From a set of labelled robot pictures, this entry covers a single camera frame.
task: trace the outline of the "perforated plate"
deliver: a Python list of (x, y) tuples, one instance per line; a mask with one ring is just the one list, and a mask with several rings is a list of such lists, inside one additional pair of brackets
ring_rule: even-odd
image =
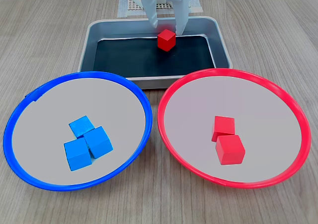
[[(157, 9), (172, 9), (172, 5), (169, 3), (166, 4), (157, 4)], [(133, 0), (128, 0), (128, 10), (143, 10), (139, 5), (137, 5)]]

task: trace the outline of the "cube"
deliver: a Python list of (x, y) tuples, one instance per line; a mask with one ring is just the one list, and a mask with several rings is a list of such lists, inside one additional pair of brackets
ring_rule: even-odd
[(113, 150), (109, 137), (101, 126), (85, 133), (84, 139), (95, 159)]
[(218, 136), (215, 147), (221, 165), (241, 164), (245, 148), (237, 135)]
[(75, 171), (92, 164), (89, 150), (84, 138), (79, 138), (65, 143), (64, 149), (71, 171)]
[(235, 135), (235, 121), (231, 117), (215, 116), (212, 126), (212, 141), (216, 142), (218, 136)]
[(176, 36), (170, 30), (165, 29), (158, 35), (158, 48), (168, 52), (171, 50), (176, 43)]
[(69, 123), (69, 126), (76, 138), (82, 138), (86, 132), (95, 128), (87, 116), (83, 116), (76, 121)]

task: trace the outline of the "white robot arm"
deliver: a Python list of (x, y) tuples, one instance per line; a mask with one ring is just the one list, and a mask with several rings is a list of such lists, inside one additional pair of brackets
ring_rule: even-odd
[[(167, 0), (172, 2), (172, 6), (174, 9), (174, 16), (175, 16), (175, 29), (176, 35), (182, 35), (184, 28), (189, 19), (189, 2), (190, 0)], [(141, 0), (143, 4), (144, 10), (148, 17), (149, 22), (151, 25), (156, 28), (158, 25), (157, 19), (157, 0)]]

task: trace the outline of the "gray tray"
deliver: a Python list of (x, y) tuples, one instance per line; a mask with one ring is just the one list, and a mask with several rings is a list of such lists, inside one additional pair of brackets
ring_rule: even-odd
[[(78, 72), (93, 71), (97, 43), (101, 40), (156, 38), (164, 29), (175, 30), (174, 18), (159, 18), (158, 27), (151, 27), (148, 19), (98, 20), (88, 26)], [(184, 36), (206, 39), (215, 68), (232, 68), (228, 51), (215, 19), (206, 16), (189, 17)], [(128, 77), (141, 89), (168, 88), (183, 75)]]

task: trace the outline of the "wood grain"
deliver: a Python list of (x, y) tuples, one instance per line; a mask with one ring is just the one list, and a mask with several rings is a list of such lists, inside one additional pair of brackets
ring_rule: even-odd
[[(116, 18), (118, 1), (0, 0), (1, 136), (27, 93), (77, 70), (87, 26)], [(203, 14), (218, 21), (234, 68), (277, 83), (304, 110), (313, 142), (303, 168), (281, 184), (258, 190), (205, 181), (165, 148), (157, 128), (164, 91), (147, 91), (154, 125), (145, 149), (98, 186), (67, 193), (34, 188), (11, 171), (1, 152), (0, 223), (317, 223), (318, 0), (200, 2)]]

